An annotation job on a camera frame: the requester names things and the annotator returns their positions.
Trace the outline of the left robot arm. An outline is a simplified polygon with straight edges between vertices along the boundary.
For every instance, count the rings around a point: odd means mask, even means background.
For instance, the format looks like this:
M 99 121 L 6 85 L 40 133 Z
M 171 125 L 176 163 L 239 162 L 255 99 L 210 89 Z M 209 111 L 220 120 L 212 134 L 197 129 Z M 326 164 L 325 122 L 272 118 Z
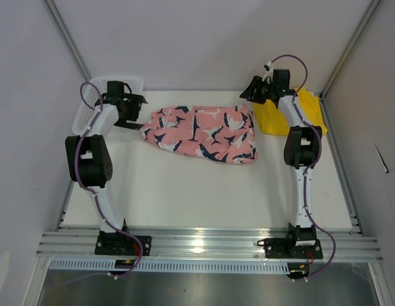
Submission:
M 91 106 L 93 116 L 78 135 L 65 139 L 65 148 L 70 177 L 89 195 L 100 218 L 94 252 L 105 256 L 149 256 L 152 238 L 131 234 L 116 204 L 111 187 L 114 168 L 106 144 L 114 126 L 132 130 L 142 127 L 137 119 L 146 100 L 118 80 L 107 82 L 104 93 L 91 82 L 83 85 L 98 94 Z

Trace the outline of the pink patterned shorts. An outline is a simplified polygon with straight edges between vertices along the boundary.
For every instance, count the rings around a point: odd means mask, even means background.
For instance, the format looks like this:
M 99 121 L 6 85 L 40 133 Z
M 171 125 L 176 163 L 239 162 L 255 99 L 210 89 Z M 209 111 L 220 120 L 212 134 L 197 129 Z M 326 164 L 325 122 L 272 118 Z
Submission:
M 257 160 L 252 111 L 237 106 L 173 106 L 151 114 L 143 141 L 158 148 L 216 163 Z

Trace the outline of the yellow shorts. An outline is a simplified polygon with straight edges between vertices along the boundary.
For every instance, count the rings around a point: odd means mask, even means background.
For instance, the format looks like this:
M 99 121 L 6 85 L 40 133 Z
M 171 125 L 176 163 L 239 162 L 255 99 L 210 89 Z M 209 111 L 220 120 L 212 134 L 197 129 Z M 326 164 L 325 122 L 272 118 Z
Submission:
M 322 134 L 326 135 L 328 130 L 324 125 L 318 97 L 311 91 L 302 88 L 299 91 L 299 102 L 309 119 L 308 122 L 314 126 L 320 126 Z M 261 132 L 275 136 L 288 135 L 289 125 L 284 115 L 271 100 L 267 100 L 263 105 L 255 103 L 253 105 L 253 113 Z

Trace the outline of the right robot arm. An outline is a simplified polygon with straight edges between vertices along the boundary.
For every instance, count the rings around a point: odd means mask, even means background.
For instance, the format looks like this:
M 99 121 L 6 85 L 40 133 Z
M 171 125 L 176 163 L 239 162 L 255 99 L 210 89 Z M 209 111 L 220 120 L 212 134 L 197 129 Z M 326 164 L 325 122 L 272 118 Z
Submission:
M 271 259 L 322 259 L 322 247 L 311 216 L 311 181 L 322 153 L 322 129 L 310 123 L 297 92 L 290 88 L 290 71 L 274 69 L 270 64 L 265 70 L 263 77 L 253 77 L 240 98 L 257 104 L 272 101 L 288 123 L 283 160 L 292 174 L 294 218 L 283 238 L 265 238 L 257 245 Z

